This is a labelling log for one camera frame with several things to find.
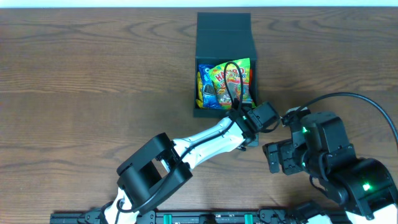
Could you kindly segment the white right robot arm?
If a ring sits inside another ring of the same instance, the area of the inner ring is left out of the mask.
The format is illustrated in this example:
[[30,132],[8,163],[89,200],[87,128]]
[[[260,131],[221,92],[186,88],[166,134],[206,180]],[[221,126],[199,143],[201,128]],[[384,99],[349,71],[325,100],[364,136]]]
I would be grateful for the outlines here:
[[300,112],[286,122],[291,137],[263,145],[271,173],[306,172],[318,179],[324,196],[345,211],[374,219],[376,211],[397,205],[397,187],[378,160],[358,158],[342,119],[333,112]]

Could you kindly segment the red candy bag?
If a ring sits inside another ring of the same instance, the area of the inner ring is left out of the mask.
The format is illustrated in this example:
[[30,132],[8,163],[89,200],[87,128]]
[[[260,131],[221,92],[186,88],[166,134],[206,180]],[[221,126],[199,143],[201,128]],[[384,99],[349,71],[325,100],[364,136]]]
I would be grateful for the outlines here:
[[251,89],[252,81],[253,81],[253,71],[252,71],[252,69],[250,69],[250,71],[249,71],[249,89]]

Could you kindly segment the yellow snack bag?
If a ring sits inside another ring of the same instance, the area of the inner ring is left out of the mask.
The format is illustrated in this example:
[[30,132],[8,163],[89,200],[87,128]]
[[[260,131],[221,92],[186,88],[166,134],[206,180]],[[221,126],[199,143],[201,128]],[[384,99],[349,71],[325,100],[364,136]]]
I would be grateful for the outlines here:
[[197,98],[196,98],[196,103],[200,109],[204,109],[205,107],[203,106],[203,93],[202,93],[202,80],[201,80],[201,75],[200,72],[197,72]]

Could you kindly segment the black gift box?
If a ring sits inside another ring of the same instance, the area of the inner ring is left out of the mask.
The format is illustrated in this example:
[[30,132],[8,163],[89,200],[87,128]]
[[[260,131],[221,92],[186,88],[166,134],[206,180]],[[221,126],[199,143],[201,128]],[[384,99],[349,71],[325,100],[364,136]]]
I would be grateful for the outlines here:
[[199,64],[219,65],[241,58],[250,58],[253,81],[249,92],[257,105],[257,53],[250,13],[199,12],[195,71]]

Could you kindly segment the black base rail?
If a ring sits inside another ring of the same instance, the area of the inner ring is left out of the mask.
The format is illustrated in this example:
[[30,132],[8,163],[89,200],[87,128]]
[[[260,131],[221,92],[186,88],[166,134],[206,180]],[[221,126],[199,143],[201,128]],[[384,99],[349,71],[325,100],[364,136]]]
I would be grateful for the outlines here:
[[146,224],[306,224],[306,223],[352,223],[346,212],[327,210],[314,201],[294,208],[261,208],[259,210],[152,210],[145,214],[123,213],[109,210],[107,203],[101,208],[87,212],[56,212],[50,215],[50,223],[100,224],[100,223],[146,223]]

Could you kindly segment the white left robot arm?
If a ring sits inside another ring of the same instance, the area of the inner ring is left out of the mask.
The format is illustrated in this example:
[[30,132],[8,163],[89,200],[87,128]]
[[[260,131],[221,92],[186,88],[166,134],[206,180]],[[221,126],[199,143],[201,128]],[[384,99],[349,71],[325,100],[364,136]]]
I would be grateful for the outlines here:
[[229,110],[215,126],[186,138],[158,134],[116,170],[118,194],[102,215],[105,223],[135,223],[167,200],[202,162],[253,142],[264,128],[256,110]]

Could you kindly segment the Haribo gummy worms bag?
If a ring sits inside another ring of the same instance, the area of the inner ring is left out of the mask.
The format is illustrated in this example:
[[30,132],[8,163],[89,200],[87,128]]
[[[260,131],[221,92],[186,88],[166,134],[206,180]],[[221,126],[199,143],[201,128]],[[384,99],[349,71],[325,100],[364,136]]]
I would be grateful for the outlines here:
[[[251,69],[250,58],[242,58],[233,60],[241,71],[243,80],[243,104],[250,104],[255,107],[255,103],[249,92],[249,71]],[[209,71],[210,78],[215,88],[218,103],[223,110],[231,108],[231,98],[240,99],[241,79],[238,69],[235,65],[229,64],[226,67],[226,75],[224,74],[226,62],[213,67]]]

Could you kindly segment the blue Oreo cookie pack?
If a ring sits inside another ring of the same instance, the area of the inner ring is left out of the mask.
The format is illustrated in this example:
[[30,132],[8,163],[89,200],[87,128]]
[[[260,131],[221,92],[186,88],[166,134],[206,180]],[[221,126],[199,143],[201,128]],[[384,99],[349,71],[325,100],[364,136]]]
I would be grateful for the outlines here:
[[204,109],[220,110],[221,105],[218,103],[218,99],[215,93],[215,88],[213,86],[213,82],[209,75],[209,71],[211,68],[213,68],[212,65],[207,65],[207,64],[198,65],[198,72],[200,72],[203,84],[202,88],[203,106],[205,107]]

